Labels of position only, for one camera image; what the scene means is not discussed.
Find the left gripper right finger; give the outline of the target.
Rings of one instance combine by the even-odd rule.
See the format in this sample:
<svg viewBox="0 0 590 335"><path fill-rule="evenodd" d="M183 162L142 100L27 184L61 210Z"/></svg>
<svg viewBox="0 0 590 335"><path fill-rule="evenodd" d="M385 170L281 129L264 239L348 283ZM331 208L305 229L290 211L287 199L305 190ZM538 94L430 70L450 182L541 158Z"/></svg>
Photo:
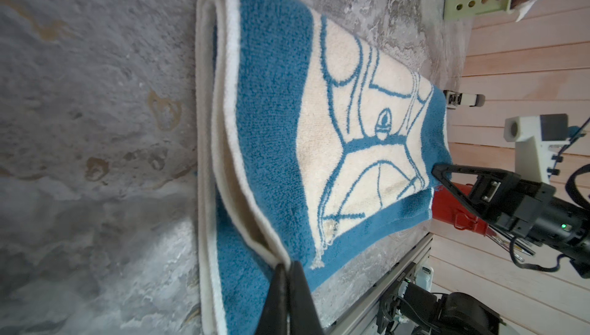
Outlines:
<svg viewBox="0 0 590 335"><path fill-rule="evenodd" d="M304 268L299 261L291 264L288 278L290 334L324 335Z"/></svg>

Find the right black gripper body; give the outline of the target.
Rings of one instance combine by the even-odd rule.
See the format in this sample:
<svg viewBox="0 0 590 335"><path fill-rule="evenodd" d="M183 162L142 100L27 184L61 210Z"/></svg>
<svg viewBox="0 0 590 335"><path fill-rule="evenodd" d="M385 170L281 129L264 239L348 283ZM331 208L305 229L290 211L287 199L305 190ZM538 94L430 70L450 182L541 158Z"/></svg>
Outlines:
<svg viewBox="0 0 590 335"><path fill-rule="evenodd" d="M470 192L471 212L491 226L526 238L556 189L528 181L501 169L473 169L477 176Z"/></svg>

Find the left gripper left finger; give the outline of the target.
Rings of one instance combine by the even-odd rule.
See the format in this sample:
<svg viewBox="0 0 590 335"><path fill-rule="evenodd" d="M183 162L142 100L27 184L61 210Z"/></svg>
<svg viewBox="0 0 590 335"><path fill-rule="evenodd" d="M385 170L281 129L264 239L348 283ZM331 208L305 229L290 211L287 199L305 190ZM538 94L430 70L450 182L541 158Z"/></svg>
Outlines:
<svg viewBox="0 0 590 335"><path fill-rule="evenodd" d="M276 266L255 335L287 335L289 287L287 270Z"/></svg>

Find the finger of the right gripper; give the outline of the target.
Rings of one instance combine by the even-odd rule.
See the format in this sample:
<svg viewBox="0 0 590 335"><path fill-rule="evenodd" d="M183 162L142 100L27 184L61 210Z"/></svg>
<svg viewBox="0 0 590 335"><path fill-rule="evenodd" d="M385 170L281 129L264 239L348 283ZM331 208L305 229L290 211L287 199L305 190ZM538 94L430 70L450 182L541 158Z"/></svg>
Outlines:
<svg viewBox="0 0 590 335"><path fill-rule="evenodd" d="M478 218L484 218L488 208L487 203L480 198L481 193L477 191L473 192L473 189L477 189L479 185L476 184L476 186L466 189L465 185L454 183L452 175L475 175L476 181L479 181L479 178L484 178L488 172L489 170L487 168L482 167L442 163L435 164L432 169L432 175L440 186L447 189L469 212Z"/></svg>

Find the blue Doraemon towel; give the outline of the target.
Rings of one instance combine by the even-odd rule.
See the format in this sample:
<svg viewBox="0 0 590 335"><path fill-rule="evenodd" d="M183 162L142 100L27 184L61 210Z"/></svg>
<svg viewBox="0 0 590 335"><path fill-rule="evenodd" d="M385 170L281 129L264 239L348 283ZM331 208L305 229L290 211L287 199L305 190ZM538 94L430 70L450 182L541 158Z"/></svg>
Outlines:
<svg viewBox="0 0 590 335"><path fill-rule="evenodd" d="M451 160L428 79L299 0L198 0L205 334L252 334L278 264L315 289L432 217Z"/></svg>

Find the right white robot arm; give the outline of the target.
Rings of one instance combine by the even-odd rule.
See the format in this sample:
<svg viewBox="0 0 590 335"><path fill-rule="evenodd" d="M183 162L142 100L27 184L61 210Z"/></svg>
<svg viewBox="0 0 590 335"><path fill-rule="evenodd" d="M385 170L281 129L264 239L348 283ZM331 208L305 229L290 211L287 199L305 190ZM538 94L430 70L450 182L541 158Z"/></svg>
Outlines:
<svg viewBox="0 0 590 335"><path fill-rule="evenodd" d="M556 198L556 189L541 181L528 181L515 172L470 166L438 164L432 175L466 210L509 239L508 252L521 269L554 273L568 258L580 277L589 278L589 201L576 184L582 166L568 179L565 189L573 203ZM560 252L554 267L521 262L518 241L547 245Z"/></svg>

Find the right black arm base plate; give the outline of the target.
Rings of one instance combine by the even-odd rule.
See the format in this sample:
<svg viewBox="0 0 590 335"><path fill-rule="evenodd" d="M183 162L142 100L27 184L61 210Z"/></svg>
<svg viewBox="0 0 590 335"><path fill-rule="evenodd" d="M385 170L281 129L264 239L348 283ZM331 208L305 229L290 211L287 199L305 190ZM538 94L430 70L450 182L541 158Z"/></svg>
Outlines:
<svg viewBox="0 0 590 335"><path fill-rule="evenodd" d="M405 317L425 334L499 334L505 322L476 298L461 292L433 294L407 280L392 284L379 300L377 333L393 334Z"/></svg>

